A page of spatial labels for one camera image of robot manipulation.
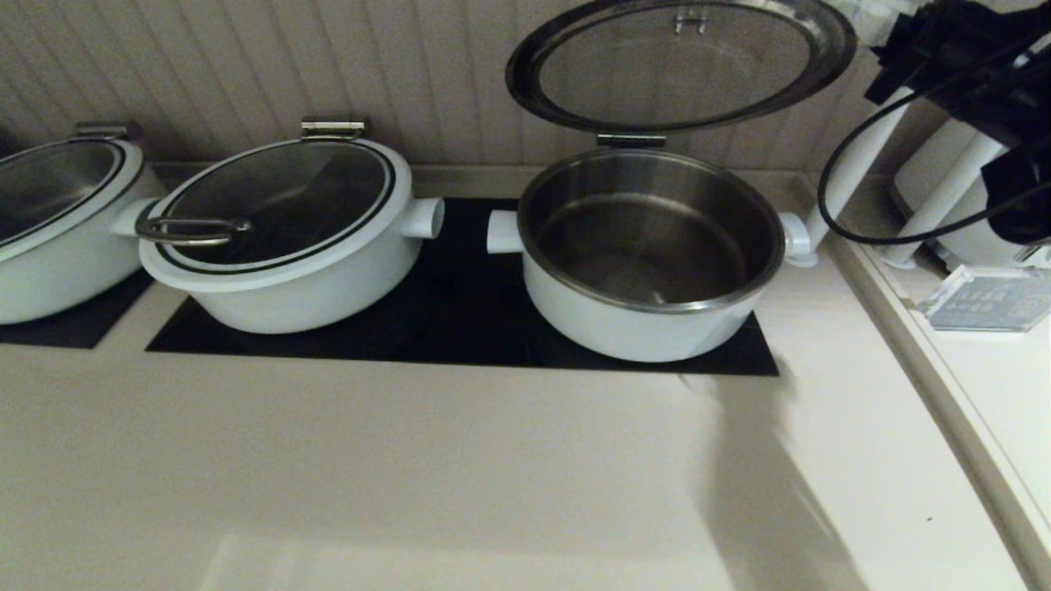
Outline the white round cooking pot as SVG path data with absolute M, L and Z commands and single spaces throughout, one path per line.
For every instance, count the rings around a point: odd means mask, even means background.
M 62 313 L 138 272 L 136 221 L 168 193 L 147 165 L 133 191 L 112 207 L 37 250 L 0 263 L 0 325 Z
M 410 198 L 372 238 L 267 272 L 187 272 L 166 262 L 154 243 L 138 240 L 136 249 L 147 273 L 191 295 L 222 325 L 257 334 L 308 332 L 358 314 L 394 291 L 416 266 L 424 240 L 442 231 L 444 217 L 442 198 Z

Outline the white slanted pole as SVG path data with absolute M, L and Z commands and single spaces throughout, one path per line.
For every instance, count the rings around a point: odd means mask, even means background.
M 905 238 L 941 227 L 978 182 L 982 167 L 1002 151 L 998 142 L 966 123 L 942 124 L 893 177 L 891 193 L 915 207 L 898 235 Z
M 853 130 L 838 142 L 819 172 L 818 204 L 810 213 L 799 218 L 783 213 L 786 227 L 785 262 L 796 267 L 815 267 L 818 249 L 830 236 L 844 238 L 846 224 L 838 220 L 845 212 L 865 176 L 897 130 L 913 93 L 901 87 L 878 104 Z

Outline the glass lid with bent handle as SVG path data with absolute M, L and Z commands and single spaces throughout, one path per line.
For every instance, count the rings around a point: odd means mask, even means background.
M 592 0 L 528 34 L 507 89 L 571 130 L 707 130 L 784 111 L 856 57 L 856 27 L 824 0 Z

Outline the white-rimmed glass lid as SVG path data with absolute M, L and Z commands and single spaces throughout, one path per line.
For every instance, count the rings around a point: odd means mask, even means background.
M 138 145 L 102 135 L 0 158 L 0 263 L 112 207 L 133 191 L 147 168 Z

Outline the white pot with steel interior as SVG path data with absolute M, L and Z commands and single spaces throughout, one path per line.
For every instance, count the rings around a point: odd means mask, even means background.
M 521 254 L 549 326 L 607 358 L 668 363 L 736 337 L 784 264 L 815 265 L 802 218 L 723 168 L 660 149 L 597 149 L 548 166 L 485 248 Z

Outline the long black induction cooktop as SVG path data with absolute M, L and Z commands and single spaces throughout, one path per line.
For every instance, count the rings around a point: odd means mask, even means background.
M 254 334 L 222 325 L 187 299 L 147 351 L 777 378 L 756 317 L 713 351 L 669 363 L 607 358 L 568 340 L 530 303 L 521 258 L 485 250 L 489 213 L 513 205 L 511 199 L 450 199 L 439 238 L 424 243 L 397 288 L 358 314 L 308 332 Z

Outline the clear acrylic sign holder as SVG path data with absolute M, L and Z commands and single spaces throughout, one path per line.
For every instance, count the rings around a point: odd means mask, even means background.
M 918 310 L 937 332 L 1029 332 L 1051 314 L 1051 270 L 961 265 Z

